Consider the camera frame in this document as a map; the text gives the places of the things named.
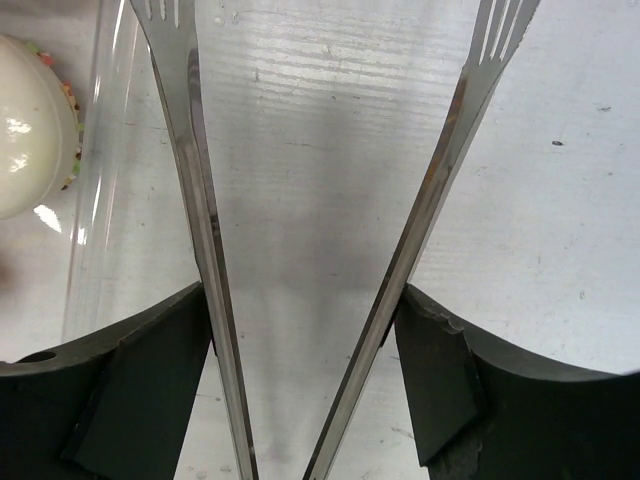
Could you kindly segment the white frosted donut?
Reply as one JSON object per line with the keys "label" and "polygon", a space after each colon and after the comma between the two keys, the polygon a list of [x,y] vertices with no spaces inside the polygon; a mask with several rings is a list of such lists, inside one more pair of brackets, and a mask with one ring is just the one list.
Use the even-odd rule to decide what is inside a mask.
{"label": "white frosted donut", "polygon": [[79,105],[51,64],[34,45],[1,36],[3,220],[67,188],[79,171]]}

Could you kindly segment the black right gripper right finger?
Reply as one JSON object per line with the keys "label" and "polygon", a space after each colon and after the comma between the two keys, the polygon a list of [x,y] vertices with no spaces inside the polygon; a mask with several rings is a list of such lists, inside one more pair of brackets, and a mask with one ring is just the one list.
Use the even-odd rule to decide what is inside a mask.
{"label": "black right gripper right finger", "polygon": [[395,338],[419,464],[433,479],[635,479],[639,376],[569,365],[414,286]]}

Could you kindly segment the metal serving tongs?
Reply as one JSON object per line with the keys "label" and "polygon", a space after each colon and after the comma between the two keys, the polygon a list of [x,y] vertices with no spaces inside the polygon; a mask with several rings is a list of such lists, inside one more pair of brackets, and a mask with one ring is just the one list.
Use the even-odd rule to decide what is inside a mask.
{"label": "metal serving tongs", "polygon": [[[204,287],[213,342],[242,478],[258,475],[248,403],[216,204],[201,95],[195,5],[135,1],[172,145],[183,202]],[[483,1],[438,143],[371,311],[325,420],[305,475],[329,476],[392,324],[454,179],[499,80],[538,9],[535,1]]]}

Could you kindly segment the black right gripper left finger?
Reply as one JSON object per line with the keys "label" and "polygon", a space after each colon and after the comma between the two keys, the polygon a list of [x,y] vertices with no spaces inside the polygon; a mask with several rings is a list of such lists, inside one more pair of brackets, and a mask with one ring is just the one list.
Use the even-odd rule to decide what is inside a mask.
{"label": "black right gripper left finger", "polygon": [[211,343],[203,288],[1,365],[4,479],[171,479]]}

